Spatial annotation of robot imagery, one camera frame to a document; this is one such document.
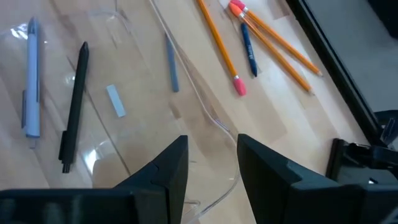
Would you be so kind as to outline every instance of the black plastic part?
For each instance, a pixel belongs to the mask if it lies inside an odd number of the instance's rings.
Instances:
[[[179,224],[188,179],[188,138],[180,136],[113,189],[6,190],[0,223]]]
[[[326,176],[341,184],[398,184],[398,152],[334,139]]]
[[[384,125],[381,140],[390,145],[398,136],[398,110],[379,111],[375,113],[380,125]]]
[[[382,128],[344,63],[333,50],[305,0],[287,0],[289,7],[314,46],[366,138],[372,145],[386,147],[380,140]]]
[[[70,164],[75,160],[76,139],[79,128],[81,102],[85,87],[88,65],[88,44],[84,42],[80,48],[79,59],[76,68],[75,84],[73,86],[72,101],[70,103],[67,130],[62,133],[60,154],[58,159],[62,161],[63,173],[69,173]]]
[[[337,183],[245,134],[238,136],[238,161],[257,223],[380,223],[396,216],[396,185]]]
[[[392,37],[398,38],[398,2],[396,0],[368,0]]]

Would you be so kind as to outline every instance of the pencil eraser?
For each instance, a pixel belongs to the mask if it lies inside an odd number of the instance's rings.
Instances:
[[[240,78],[234,79],[234,86],[239,96],[246,95],[246,87],[244,86],[243,80]]]
[[[238,6],[241,10],[243,10],[246,7],[246,5],[239,0],[231,0],[230,3],[234,4],[235,6]]]
[[[231,10],[231,12],[236,16],[236,17],[240,17],[242,10],[236,6],[235,4],[233,4],[232,2],[230,2],[228,4],[229,9]]]

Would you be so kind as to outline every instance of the pencil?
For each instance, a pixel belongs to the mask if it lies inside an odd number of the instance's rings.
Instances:
[[[214,40],[216,41],[217,46],[218,46],[218,48],[224,58],[224,61],[228,67],[229,74],[231,75],[231,78],[233,79],[233,83],[234,83],[236,91],[238,92],[238,94],[240,96],[244,96],[246,94],[246,87],[244,86],[242,79],[240,79],[238,77],[238,74],[236,73],[234,65],[232,64],[232,61],[229,58],[229,55],[225,49],[224,43],[221,40],[220,34],[218,33],[217,28],[214,25],[214,22],[210,17],[210,14],[205,6],[205,3],[203,2],[203,0],[197,0],[197,3],[207,21],[207,24],[210,27],[211,33],[213,34],[213,37],[214,37]]]
[[[175,67],[175,59],[174,59],[174,49],[169,37],[167,37],[167,34],[165,34],[165,39],[166,39],[167,59],[169,61],[172,89],[174,93],[177,93],[178,91],[180,91],[180,87],[178,86],[177,68]]]
[[[319,68],[317,68],[313,63],[307,60],[298,50],[292,47],[286,40],[284,40],[277,32],[275,32],[269,25],[262,22],[260,18],[258,18],[255,13],[249,10],[244,3],[240,0],[232,0],[234,5],[238,6],[243,12],[245,12],[250,19],[252,19],[256,24],[258,24],[261,28],[263,28],[266,32],[268,32],[278,43],[280,43],[283,47],[287,49],[289,53],[291,53],[294,57],[297,58],[301,63],[303,63],[309,70],[317,75],[321,75]]]
[[[268,50],[275,56],[277,61],[288,71],[293,78],[300,84],[305,91],[307,92],[312,92],[310,85],[303,79],[303,77],[291,66],[288,61],[277,51],[277,49],[271,44],[269,40],[267,40],[261,33],[260,31],[250,23],[245,17],[240,10],[240,8],[234,4],[229,4],[229,8],[231,9],[232,13],[238,17],[241,18],[250,28],[250,30],[254,33],[254,35],[260,39],[260,41],[268,48]]]
[[[246,53],[248,54],[248,60],[250,64],[251,73],[254,77],[257,77],[257,64],[256,59],[254,59],[253,47],[251,46],[250,36],[248,32],[248,26],[242,22],[241,24],[242,36],[244,41],[244,47],[246,48]]]

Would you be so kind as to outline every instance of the transparent plastic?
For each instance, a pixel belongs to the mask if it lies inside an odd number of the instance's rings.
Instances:
[[[134,4],[140,5],[139,10],[116,5],[114,11],[39,16],[41,138],[34,154],[50,188],[113,187],[179,135],[188,135],[189,172],[182,223],[189,223],[236,185],[236,143],[175,44],[180,91],[172,91],[165,42],[165,33],[173,41],[172,33],[155,2]],[[20,119],[26,39],[27,21],[0,35],[0,78]],[[67,125],[78,51],[84,41],[90,59],[78,149],[71,172],[62,174],[58,152]],[[115,85],[119,93],[126,110],[122,118],[108,96],[108,85]],[[24,133],[14,136],[23,139]]]

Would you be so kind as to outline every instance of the orange pencil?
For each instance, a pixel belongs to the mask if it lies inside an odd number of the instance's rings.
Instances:
[[[286,61],[286,59],[277,51],[277,49],[272,45],[269,40],[267,40],[260,31],[248,21],[242,12],[242,10],[235,4],[230,3],[229,8],[231,9],[232,13],[243,20],[250,30],[256,35],[258,39],[269,49],[269,51],[275,56],[278,62],[293,76],[293,78],[307,91],[312,92],[310,85],[304,80],[304,78]]]
[[[303,63],[308,69],[317,75],[321,75],[319,68],[317,68],[313,63],[307,60],[298,50],[294,49],[286,40],[284,40],[277,32],[275,32],[269,25],[265,24],[258,18],[252,11],[250,11],[243,2],[240,0],[231,0],[231,2],[238,6],[244,13],[246,13],[250,19],[252,19],[256,24],[268,32],[276,41],[278,41],[283,47],[287,49],[294,57],[296,57],[301,63]]]
[[[222,54],[222,56],[224,58],[224,61],[225,61],[226,65],[227,65],[227,67],[228,67],[230,75],[231,75],[231,77],[233,79],[233,83],[234,83],[235,89],[236,89],[236,91],[238,92],[238,94],[240,96],[244,96],[246,94],[246,87],[244,86],[244,83],[243,83],[242,79],[240,79],[238,77],[238,74],[236,73],[234,65],[232,64],[232,61],[229,58],[229,55],[228,55],[228,53],[227,53],[227,51],[225,49],[224,43],[221,40],[220,34],[218,33],[217,28],[214,25],[214,22],[213,22],[213,20],[210,17],[210,14],[209,14],[206,6],[205,6],[205,3],[203,2],[203,0],[197,0],[197,2],[198,2],[199,6],[200,6],[200,9],[201,9],[206,21],[207,21],[207,24],[210,27],[210,30],[211,30],[211,33],[213,34],[213,37],[216,40],[217,46],[218,46],[218,48],[219,48],[219,50],[220,50],[220,52],[221,52],[221,54]]]

